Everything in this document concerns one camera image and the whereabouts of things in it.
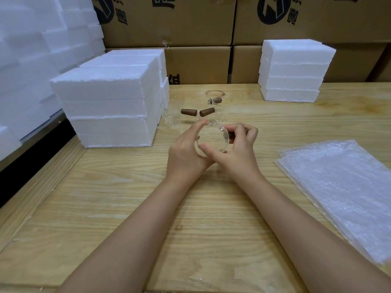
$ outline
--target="left hand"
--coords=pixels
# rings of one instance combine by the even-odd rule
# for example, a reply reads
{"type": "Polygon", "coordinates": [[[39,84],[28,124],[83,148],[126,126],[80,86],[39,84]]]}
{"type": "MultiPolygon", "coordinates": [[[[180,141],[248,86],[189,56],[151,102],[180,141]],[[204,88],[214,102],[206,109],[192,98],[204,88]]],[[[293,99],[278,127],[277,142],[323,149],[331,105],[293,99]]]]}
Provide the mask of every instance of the left hand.
{"type": "Polygon", "coordinates": [[[194,146],[199,131],[207,123],[206,119],[197,121],[171,145],[167,162],[167,180],[190,188],[214,163],[208,157],[200,156],[194,146]]]}

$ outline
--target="hand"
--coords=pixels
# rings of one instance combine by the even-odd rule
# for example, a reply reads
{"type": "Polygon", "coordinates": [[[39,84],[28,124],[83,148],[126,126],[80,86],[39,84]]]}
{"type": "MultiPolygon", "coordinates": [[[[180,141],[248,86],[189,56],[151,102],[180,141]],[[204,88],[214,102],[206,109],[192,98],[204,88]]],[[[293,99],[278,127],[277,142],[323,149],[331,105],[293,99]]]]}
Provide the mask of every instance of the hand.
{"type": "Polygon", "coordinates": [[[166,179],[175,183],[183,183],[184,186],[190,188],[201,174],[214,163],[211,159],[200,156],[194,147],[199,131],[207,123],[206,119],[194,123],[171,145],[166,179]]]}
{"type": "Polygon", "coordinates": [[[213,161],[221,165],[239,185],[242,181],[261,175],[255,158],[253,144],[258,129],[248,124],[224,125],[228,132],[235,132],[232,150],[227,153],[217,151],[208,144],[200,144],[199,148],[213,161]]]}

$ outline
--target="wood grain tabletop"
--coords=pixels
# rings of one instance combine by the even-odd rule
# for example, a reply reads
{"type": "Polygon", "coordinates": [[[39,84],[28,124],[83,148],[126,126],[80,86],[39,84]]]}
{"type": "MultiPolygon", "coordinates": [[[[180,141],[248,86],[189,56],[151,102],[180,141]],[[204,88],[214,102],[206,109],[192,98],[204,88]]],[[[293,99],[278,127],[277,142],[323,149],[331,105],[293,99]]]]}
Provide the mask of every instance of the wood grain tabletop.
{"type": "MultiPolygon", "coordinates": [[[[338,235],[276,166],[278,151],[354,139],[391,168],[391,83],[325,83],[316,103],[266,102],[257,84],[170,86],[183,108],[197,95],[231,98],[227,123],[259,129],[262,173],[338,235]]],[[[163,179],[170,144],[193,122],[161,120],[152,147],[85,149],[74,137],[0,209],[0,292],[53,292],[163,179]]],[[[391,275],[391,265],[382,269],[391,275]]],[[[179,206],[145,290],[306,292],[262,216],[218,165],[179,206]]]]}

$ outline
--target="forearm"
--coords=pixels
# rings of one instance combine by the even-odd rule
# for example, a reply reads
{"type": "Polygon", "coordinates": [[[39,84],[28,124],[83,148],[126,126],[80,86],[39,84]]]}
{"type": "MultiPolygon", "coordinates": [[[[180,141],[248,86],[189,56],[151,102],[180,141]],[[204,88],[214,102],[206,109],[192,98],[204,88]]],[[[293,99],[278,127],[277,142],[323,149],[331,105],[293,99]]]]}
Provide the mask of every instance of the forearm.
{"type": "Polygon", "coordinates": [[[241,185],[310,292],[391,292],[391,279],[262,175],[241,185]]]}
{"type": "Polygon", "coordinates": [[[187,186],[162,181],[62,284],[60,293],[140,293],[187,186]]]}

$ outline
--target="bubble wrap sheet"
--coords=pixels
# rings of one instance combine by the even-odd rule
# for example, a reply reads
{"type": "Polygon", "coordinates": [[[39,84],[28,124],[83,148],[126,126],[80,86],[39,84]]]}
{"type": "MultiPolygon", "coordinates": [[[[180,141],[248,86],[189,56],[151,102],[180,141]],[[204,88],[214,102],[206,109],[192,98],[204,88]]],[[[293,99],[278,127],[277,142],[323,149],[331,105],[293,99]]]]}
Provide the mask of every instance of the bubble wrap sheet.
{"type": "Polygon", "coordinates": [[[391,259],[391,171],[355,140],[280,152],[276,164],[369,260],[391,259]]]}

